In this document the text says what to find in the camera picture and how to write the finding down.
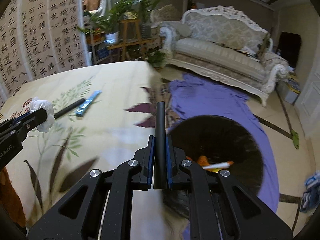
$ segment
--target white door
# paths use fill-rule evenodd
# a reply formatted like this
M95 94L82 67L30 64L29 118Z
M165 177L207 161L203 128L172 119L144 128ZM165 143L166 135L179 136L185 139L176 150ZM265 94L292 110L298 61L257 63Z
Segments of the white door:
M313 67L295 108L298 111L305 136L312 136L320 126L320 24Z

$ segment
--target sofa armrest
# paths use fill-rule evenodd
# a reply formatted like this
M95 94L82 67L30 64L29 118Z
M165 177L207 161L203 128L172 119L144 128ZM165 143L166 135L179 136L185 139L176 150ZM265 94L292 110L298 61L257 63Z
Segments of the sofa armrest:
M261 91L270 94L275 90L276 82L279 78L285 78L288 73L288 62L279 55L267 51L261 57L261 64L264 67L267 76L262 84Z
M182 37L187 37L191 34L188 25L181 22L165 21L158 26L160 37L164 37L163 50L167 57L173 57L176 42Z

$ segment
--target sofa seat cushion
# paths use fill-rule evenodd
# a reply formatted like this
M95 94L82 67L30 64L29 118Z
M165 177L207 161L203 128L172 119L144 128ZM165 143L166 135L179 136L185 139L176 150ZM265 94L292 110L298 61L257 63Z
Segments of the sofa seat cushion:
M209 41L192 38L181 39L177 41L175 50L223 66L260 82L264 80L266 75L259 62L233 49L224 48Z

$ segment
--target calligraphy scroll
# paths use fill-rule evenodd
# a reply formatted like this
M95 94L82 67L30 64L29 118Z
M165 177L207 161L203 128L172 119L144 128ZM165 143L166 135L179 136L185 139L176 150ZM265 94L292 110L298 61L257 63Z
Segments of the calligraphy scroll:
M81 0L12 0L0 19L0 107L26 82L89 64Z

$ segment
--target green object on floor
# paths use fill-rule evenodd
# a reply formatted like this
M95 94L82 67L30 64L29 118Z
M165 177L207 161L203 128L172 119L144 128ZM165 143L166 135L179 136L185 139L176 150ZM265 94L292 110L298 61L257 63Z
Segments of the green object on floor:
M291 129L291 135L294 147L299 150L299 134L295 130Z

